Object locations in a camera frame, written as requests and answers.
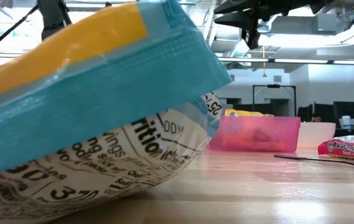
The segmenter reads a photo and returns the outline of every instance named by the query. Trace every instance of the pink plastic container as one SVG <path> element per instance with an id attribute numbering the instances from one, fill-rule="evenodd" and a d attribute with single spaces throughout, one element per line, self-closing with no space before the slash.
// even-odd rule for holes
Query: pink plastic container
<path id="1" fill-rule="evenodd" d="M 209 143 L 216 151 L 295 152 L 300 118 L 270 116 L 222 116 Z"/>

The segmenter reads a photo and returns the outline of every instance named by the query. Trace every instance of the red snack package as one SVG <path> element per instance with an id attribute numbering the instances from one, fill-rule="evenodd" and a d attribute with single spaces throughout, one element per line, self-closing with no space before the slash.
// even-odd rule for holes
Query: red snack package
<path id="1" fill-rule="evenodd" d="M 354 136 L 333 138 L 318 147 L 319 155 L 354 159 Z"/>

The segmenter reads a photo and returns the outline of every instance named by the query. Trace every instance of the wooden table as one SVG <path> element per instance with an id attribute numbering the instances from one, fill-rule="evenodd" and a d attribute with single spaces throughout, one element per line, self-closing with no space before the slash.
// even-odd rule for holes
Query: wooden table
<path id="1" fill-rule="evenodd" d="M 354 224 L 354 167 L 205 151 L 167 183 L 53 223 Z"/>

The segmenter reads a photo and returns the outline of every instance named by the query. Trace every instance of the white container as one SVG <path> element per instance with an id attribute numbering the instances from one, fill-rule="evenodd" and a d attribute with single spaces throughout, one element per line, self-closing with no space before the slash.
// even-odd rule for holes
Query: white container
<path id="1" fill-rule="evenodd" d="M 301 123 L 297 148 L 317 149 L 324 141 L 332 139 L 336 130 L 335 123 Z"/>
<path id="2" fill-rule="evenodd" d="M 342 128 L 351 129 L 351 117 L 350 116 L 342 116 L 343 126 Z"/>

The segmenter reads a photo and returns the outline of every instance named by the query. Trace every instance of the metal spoon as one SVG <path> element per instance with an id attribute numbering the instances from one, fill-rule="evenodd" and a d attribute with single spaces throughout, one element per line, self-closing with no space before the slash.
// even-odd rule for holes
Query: metal spoon
<path id="1" fill-rule="evenodd" d="M 336 160 L 336 159 L 318 159 L 318 158 L 306 158 L 306 157 L 286 156 L 286 155 L 274 155 L 274 157 L 285 158 L 285 159 L 295 159 L 295 160 L 338 162 L 338 163 L 350 164 L 350 165 L 354 166 L 354 162 L 341 161 L 341 160 Z"/>

